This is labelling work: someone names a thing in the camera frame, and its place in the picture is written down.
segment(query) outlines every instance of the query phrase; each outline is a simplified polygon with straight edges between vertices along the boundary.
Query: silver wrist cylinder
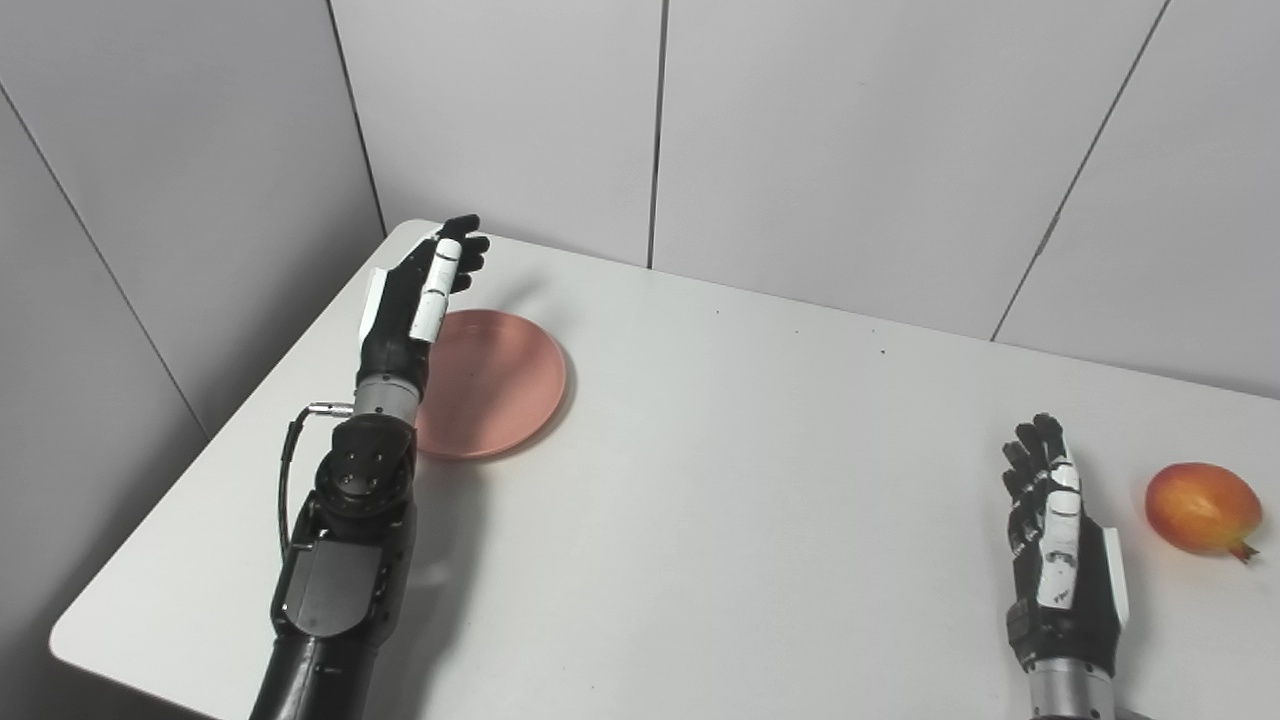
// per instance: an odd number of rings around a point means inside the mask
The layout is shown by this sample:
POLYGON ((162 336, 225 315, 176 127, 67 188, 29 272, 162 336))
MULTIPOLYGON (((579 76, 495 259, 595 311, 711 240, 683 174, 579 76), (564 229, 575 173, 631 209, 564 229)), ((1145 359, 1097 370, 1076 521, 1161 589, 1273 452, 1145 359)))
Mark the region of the silver wrist cylinder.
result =
POLYGON ((1037 660, 1027 670, 1034 717, 1115 720, 1111 676, 1097 665, 1073 657, 1037 660))
POLYGON ((356 387, 356 415, 390 415, 410 425, 417 419, 417 388, 394 377, 370 375, 356 387))

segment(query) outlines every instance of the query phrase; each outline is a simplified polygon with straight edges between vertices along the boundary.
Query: gray wall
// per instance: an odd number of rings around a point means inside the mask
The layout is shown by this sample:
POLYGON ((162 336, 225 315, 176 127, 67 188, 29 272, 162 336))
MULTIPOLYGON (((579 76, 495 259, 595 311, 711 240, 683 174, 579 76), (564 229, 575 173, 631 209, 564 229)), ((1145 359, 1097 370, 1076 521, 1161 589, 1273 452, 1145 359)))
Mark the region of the gray wall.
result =
POLYGON ((328 8, 0 3, 0 715, 186 716, 47 634, 383 238, 328 8))
POLYGON ((49 629, 206 438, 6 102, 0 398, 3 714, 148 711, 54 661, 49 629))
POLYGON ((1274 5, 1175 0, 1157 23, 1165 0, 335 0, 335 18, 390 220, 476 208, 513 237, 1280 397, 1274 5))

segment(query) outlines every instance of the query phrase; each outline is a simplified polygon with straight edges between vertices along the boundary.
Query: robotic hand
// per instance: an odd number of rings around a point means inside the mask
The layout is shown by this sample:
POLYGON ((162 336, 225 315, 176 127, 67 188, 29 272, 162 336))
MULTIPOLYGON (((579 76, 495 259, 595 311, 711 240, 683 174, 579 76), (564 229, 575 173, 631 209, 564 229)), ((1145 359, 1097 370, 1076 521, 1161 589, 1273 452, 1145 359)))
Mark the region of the robotic hand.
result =
POLYGON ((471 284, 489 238, 475 215, 453 218, 399 265, 378 270, 361 332, 355 404, 308 405, 289 425, 288 462, 308 413, 348 418, 333 432, 315 489, 284 528, 271 601, 275 646, 251 720, 358 720, 379 647, 399 616, 416 510, 413 421, 428 355, 451 292, 471 284))
POLYGON ((1004 447, 1018 591, 1006 623, 1034 719, 1116 720, 1111 679, 1129 616, 1119 534, 1084 512, 1080 475, 1057 420, 1037 415, 1016 434, 1004 447))

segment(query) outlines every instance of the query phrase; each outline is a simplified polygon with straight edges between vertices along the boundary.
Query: black cable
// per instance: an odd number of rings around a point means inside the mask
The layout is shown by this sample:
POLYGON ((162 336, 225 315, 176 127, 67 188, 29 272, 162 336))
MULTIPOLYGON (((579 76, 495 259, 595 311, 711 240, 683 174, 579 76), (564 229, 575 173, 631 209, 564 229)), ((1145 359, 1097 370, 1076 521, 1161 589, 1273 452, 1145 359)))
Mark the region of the black cable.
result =
POLYGON ((282 560, 289 555, 289 516, 285 514, 285 506, 289 503, 289 464, 293 462, 293 450, 302 434, 302 423, 310 414, 311 407, 303 407, 297 419, 289 423, 289 429, 284 433, 284 450, 280 451, 280 486, 276 488, 275 512, 280 529, 282 560))

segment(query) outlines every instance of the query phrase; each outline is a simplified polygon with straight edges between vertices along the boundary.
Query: fruit stem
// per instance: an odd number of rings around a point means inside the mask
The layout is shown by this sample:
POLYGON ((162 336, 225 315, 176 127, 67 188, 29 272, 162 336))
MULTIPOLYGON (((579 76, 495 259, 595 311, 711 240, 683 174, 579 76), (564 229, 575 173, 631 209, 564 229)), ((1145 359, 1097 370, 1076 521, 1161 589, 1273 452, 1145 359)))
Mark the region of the fruit stem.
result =
POLYGON ((1244 541, 1238 541, 1235 544, 1228 547, 1226 551, 1238 557, 1240 562, 1248 562, 1251 557, 1258 553, 1257 550, 1249 547, 1244 541))

